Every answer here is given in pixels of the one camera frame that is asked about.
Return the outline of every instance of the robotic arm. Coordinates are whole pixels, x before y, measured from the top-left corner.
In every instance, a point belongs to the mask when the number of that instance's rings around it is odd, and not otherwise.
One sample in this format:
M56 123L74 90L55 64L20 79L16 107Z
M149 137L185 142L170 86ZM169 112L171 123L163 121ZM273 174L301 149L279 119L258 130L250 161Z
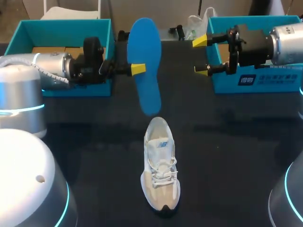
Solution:
M83 52L77 59L63 53L28 53L0 57L0 68L8 65L35 67L43 90L70 89L75 86L105 83L113 74L133 76L145 71L144 65L118 66L113 60L104 60L104 50L97 37L84 40Z
M303 62L303 24L277 26L270 34L263 30L249 31L246 25L237 25L226 33L205 34L193 41L193 47L211 46L215 43L229 44L229 62L221 65L195 66L195 71L206 76L214 73L226 72L235 74L238 66L255 66L266 68L263 65L271 60L273 65L287 65Z

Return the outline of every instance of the floor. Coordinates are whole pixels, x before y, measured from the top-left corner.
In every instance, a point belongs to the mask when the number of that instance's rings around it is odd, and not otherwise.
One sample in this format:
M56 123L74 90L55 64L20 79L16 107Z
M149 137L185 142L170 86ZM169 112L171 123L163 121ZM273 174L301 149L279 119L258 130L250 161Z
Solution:
M22 0L0 0L0 43L9 43L21 20L27 20Z

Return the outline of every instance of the cardboard box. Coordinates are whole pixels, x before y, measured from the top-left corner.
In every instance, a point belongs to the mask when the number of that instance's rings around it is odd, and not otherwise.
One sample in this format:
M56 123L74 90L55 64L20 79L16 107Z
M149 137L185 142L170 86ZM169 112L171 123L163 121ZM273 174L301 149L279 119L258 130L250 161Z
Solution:
M115 41L110 19L98 20L23 20L19 23L5 52L72 52L74 57L83 52L86 37L98 37L106 47L103 59L112 59ZM44 91L47 97L110 96L112 80L104 84L76 87L68 90Z
M235 25L246 24L249 30L262 29L265 34L275 26L299 23L298 16L255 16L255 17L211 17L207 32L217 34L226 32ZM228 61L227 44L214 44L206 48L210 65ZM302 70L283 68L255 69L254 66L238 67L237 73L225 72L212 76L215 93L261 93L298 92L301 85Z
M218 44L222 63L229 61L228 44Z
M103 47L103 59L106 57L106 47ZM72 58L77 59L83 53L83 47L34 47L32 53L67 52Z

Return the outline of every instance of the new balance logo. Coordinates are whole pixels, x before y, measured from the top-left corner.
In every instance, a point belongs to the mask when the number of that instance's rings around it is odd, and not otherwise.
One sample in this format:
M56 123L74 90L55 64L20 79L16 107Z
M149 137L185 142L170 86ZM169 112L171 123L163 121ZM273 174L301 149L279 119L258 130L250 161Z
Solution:
M161 143L158 144L157 147L158 147L158 148L166 147L167 143L168 143L168 142L161 142Z

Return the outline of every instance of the silver cylinder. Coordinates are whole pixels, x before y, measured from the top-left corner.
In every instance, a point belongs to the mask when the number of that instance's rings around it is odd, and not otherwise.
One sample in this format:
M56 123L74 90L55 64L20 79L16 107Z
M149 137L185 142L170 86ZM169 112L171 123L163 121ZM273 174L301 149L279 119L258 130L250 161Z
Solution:
M274 65L303 62L303 24L274 27L270 32L274 44Z
M71 55L68 53L25 53L12 54L0 57L0 64L9 58L22 58L28 62L37 65L38 67L50 72L56 76L70 79L70 62ZM41 84L44 90L67 89L69 86L64 83L59 83L48 77L41 76Z
M268 213L273 227L303 227L303 153L271 191Z
M76 202L50 149L32 134L0 129L0 226L76 227Z
M46 134L39 72L29 66L0 68L0 129Z

